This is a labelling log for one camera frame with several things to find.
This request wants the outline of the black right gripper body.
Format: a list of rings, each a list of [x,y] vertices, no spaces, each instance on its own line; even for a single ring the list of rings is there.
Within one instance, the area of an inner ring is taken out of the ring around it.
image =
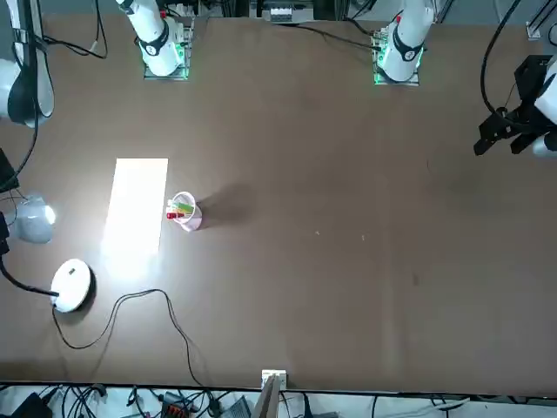
[[[9,192],[19,187],[16,171],[7,159],[3,150],[0,150],[0,192]]]

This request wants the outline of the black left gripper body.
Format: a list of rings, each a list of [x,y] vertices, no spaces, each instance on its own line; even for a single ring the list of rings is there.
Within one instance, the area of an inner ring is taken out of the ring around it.
[[[504,114],[522,132],[556,130],[556,56],[530,55],[514,72],[520,104]]]

